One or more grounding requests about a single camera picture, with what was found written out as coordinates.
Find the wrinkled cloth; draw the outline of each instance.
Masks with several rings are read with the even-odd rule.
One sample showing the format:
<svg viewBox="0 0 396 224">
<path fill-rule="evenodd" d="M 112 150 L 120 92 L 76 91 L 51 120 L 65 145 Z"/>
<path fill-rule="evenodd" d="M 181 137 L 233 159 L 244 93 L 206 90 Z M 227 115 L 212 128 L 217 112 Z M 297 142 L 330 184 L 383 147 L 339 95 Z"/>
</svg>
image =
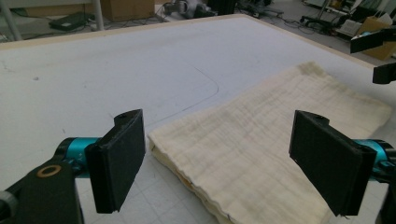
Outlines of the wrinkled cloth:
<svg viewBox="0 0 396 224">
<path fill-rule="evenodd" d="M 349 138 L 369 137 L 391 114 L 310 62 L 165 124 L 148 135 L 150 147 L 220 223 L 326 223 L 328 205 L 289 155 L 297 109 Z"/>
</svg>

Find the quilted fabric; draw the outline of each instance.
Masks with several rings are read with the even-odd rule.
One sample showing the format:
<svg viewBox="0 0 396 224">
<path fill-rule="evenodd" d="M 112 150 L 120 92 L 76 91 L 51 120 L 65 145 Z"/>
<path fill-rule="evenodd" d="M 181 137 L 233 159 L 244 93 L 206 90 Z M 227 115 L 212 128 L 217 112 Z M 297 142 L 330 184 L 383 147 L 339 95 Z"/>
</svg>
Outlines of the quilted fabric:
<svg viewBox="0 0 396 224">
<path fill-rule="evenodd" d="M 350 138 L 369 137 L 391 114 L 389 106 L 304 63 L 227 104 L 154 130 L 152 154 L 220 223 L 324 223 L 328 205 L 289 156 L 296 109 L 330 119 Z"/>
</svg>

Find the table surface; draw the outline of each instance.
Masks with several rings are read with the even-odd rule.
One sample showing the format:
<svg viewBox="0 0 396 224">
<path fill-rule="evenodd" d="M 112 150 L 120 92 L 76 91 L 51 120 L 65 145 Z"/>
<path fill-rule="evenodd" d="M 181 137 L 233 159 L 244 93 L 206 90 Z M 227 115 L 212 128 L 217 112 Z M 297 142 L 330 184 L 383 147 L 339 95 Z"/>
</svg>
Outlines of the table surface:
<svg viewBox="0 0 396 224">
<path fill-rule="evenodd" d="M 371 83 L 372 65 L 243 15 L 2 44 L 0 189 L 66 137 L 103 136 L 119 113 L 143 108 L 149 133 L 307 61 L 396 106 L 394 84 Z M 395 120 L 375 136 L 396 146 Z M 119 213 L 96 214 L 90 181 L 77 184 L 86 223 L 217 223 L 149 151 Z M 385 189 L 369 186 L 377 204 L 364 211 L 377 212 Z"/>
</svg>

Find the metal pole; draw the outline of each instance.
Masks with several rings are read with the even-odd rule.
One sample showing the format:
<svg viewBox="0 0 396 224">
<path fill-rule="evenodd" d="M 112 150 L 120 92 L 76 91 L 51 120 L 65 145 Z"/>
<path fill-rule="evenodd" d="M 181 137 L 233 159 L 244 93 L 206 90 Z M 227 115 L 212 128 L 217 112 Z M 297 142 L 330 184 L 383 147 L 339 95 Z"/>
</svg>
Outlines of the metal pole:
<svg viewBox="0 0 396 224">
<path fill-rule="evenodd" d="M 12 17 L 11 11 L 8 8 L 8 5 L 4 0 L 0 0 L 0 8 L 4 14 L 4 17 L 6 18 L 6 21 L 8 23 L 8 27 L 11 30 L 11 33 L 14 35 L 15 40 L 22 40 L 20 31 L 17 28 L 17 25 L 14 21 L 14 18 Z"/>
<path fill-rule="evenodd" d="M 93 7 L 95 8 L 95 20 L 96 20 L 97 30 L 103 31 L 105 30 L 105 26 L 103 25 L 102 8 L 100 5 L 100 0 L 92 0 L 92 3 L 93 3 Z"/>
<path fill-rule="evenodd" d="M 329 5 L 329 2 L 330 2 L 330 0 L 324 1 L 323 7 L 322 7 L 322 9 L 320 10 L 320 12 L 319 12 L 319 14 L 318 14 L 318 17 L 317 17 L 318 20 L 320 20 L 321 16 L 323 15 L 324 9 Z"/>
</svg>

